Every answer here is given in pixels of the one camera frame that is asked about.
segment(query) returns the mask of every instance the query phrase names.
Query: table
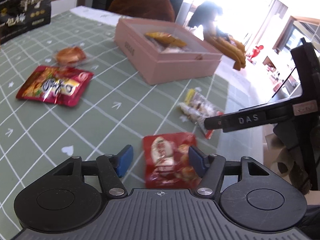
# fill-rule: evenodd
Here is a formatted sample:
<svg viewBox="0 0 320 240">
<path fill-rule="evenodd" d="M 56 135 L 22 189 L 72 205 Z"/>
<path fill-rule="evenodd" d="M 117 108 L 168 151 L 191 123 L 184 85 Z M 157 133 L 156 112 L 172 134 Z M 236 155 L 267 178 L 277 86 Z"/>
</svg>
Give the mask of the table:
<svg viewBox="0 0 320 240">
<path fill-rule="evenodd" d="M 225 112 L 250 106 L 249 94 L 218 74 L 149 86 L 114 44 L 114 31 L 114 26 L 65 12 L 52 18 L 50 25 L 1 46 L 1 240 L 9 240 L 21 230 L 13 210 L 16 195 L 71 155 L 95 160 L 131 144 L 133 164 L 122 178 L 128 191 L 144 187 L 141 141 L 146 135 L 194 132 L 198 147 L 206 154 L 218 153 L 228 160 L 250 155 L 262 162 L 262 135 L 258 128 L 225 134 L 217 130 L 211 140 L 205 140 L 176 107 L 189 88 L 197 88 Z M 68 108 L 16 100 L 18 89 L 33 70 L 40 64 L 55 65 L 54 52 L 71 44 L 85 50 L 90 61 L 82 68 L 94 72 L 79 104 Z M 95 177 L 86 178 L 86 182 L 97 186 Z M 234 182 L 235 178 L 226 179 L 224 187 Z"/>
</svg>

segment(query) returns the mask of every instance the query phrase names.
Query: red food packet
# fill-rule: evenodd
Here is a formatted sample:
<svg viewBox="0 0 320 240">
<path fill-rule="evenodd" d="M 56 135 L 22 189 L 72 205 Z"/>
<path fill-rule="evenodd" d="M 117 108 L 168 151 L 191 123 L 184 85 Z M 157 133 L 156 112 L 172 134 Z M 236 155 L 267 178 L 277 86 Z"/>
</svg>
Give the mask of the red food packet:
<svg viewBox="0 0 320 240">
<path fill-rule="evenodd" d="M 189 165 L 191 145 L 196 137 L 187 132 L 144 137 L 146 188 L 195 188 L 200 178 Z"/>
<path fill-rule="evenodd" d="M 75 106 L 93 73 L 73 67 L 39 66 L 22 85 L 17 99 Z"/>
</svg>

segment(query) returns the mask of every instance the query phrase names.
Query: brown pastry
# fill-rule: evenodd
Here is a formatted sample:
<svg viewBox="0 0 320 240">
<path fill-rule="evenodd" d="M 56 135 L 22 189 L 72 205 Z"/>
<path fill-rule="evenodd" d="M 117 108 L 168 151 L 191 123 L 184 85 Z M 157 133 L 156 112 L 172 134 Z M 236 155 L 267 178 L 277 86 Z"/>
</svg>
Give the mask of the brown pastry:
<svg viewBox="0 0 320 240">
<path fill-rule="evenodd" d="M 77 63 L 86 59 L 86 55 L 79 47 L 65 48 L 56 55 L 56 60 L 61 65 Z"/>
</svg>

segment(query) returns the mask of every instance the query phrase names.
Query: orange-brown chair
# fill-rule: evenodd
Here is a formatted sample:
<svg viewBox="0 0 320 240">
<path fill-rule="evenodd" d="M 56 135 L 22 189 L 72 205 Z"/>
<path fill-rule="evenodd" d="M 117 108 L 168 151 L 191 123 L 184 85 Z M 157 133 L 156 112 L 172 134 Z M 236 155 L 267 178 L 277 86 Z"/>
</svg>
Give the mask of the orange-brown chair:
<svg viewBox="0 0 320 240">
<path fill-rule="evenodd" d="M 130 17 L 175 21 L 170 0 L 114 0 L 108 11 Z"/>
</svg>

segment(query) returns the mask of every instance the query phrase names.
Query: red toy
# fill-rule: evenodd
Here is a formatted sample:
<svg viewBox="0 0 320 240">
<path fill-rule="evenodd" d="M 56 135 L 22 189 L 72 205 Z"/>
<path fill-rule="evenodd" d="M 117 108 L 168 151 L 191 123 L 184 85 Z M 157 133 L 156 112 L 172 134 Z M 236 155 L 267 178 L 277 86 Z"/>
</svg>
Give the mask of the red toy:
<svg viewBox="0 0 320 240">
<path fill-rule="evenodd" d="M 250 62 L 252 62 L 252 59 L 253 59 L 254 57 L 257 57 L 257 56 L 259 55 L 260 51 L 261 51 L 263 48 L 264 48 L 263 45 L 260 45 L 260 46 L 258 46 L 258 47 L 256 46 L 256 47 L 252 50 L 252 52 L 251 52 L 248 60 L 249 60 Z"/>
</svg>

